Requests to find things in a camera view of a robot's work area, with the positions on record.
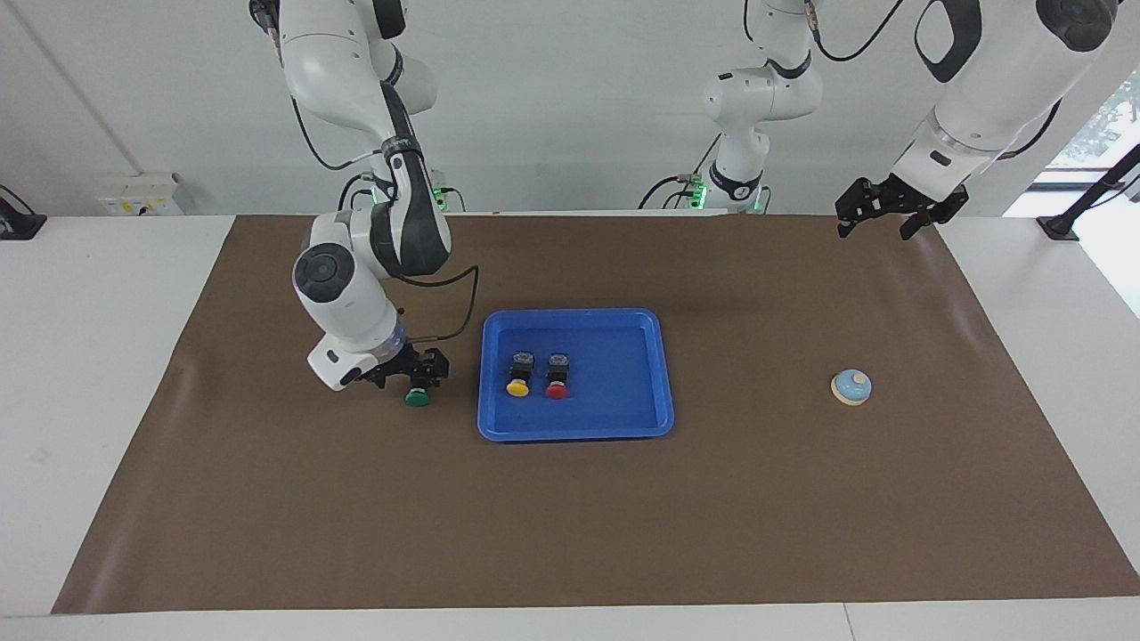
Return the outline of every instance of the yellow button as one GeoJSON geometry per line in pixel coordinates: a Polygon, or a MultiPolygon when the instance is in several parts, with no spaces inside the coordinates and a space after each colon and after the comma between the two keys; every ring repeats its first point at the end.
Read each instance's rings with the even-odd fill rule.
{"type": "Polygon", "coordinates": [[[514,380],[506,386],[506,392],[515,398],[524,398],[530,395],[530,388],[527,387],[527,383],[514,380]]]}

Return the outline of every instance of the green button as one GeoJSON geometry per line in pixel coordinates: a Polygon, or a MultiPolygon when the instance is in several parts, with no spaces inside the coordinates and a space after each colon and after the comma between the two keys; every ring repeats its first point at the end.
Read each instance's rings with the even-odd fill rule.
{"type": "Polygon", "coordinates": [[[427,392],[424,390],[414,389],[408,392],[408,396],[404,397],[404,401],[412,407],[427,407],[431,404],[431,398],[427,397],[427,392]]]}

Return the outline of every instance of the blue dome object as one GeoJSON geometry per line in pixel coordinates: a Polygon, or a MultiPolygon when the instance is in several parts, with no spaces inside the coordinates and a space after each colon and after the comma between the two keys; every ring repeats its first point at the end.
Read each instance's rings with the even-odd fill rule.
{"type": "Polygon", "coordinates": [[[863,405],[871,398],[871,376],[858,370],[845,370],[831,380],[831,393],[845,405],[863,405]]]}

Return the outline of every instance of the red button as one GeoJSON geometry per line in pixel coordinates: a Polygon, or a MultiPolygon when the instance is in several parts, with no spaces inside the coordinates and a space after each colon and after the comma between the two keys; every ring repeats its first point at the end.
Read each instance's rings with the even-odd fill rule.
{"type": "Polygon", "coordinates": [[[565,383],[551,383],[546,388],[546,397],[553,398],[554,400],[562,400],[563,398],[570,396],[570,390],[567,389],[565,383]]]}

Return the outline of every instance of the brown table cover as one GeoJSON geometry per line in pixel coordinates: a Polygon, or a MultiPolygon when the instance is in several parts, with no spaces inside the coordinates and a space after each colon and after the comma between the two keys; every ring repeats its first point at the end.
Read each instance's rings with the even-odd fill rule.
{"type": "MultiPolygon", "coordinates": [[[[400,384],[337,395],[309,371],[320,332],[290,283],[308,226],[235,222],[55,612],[1140,593],[931,230],[454,219],[446,274],[479,262],[482,292],[414,409],[400,384]],[[661,318],[670,435],[483,440],[487,315],[628,306],[661,318]],[[846,367],[874,380],[861,408],[829,391],[846,367]]],[[[415,334],[467,302],[385,286],[415,334]]]]}

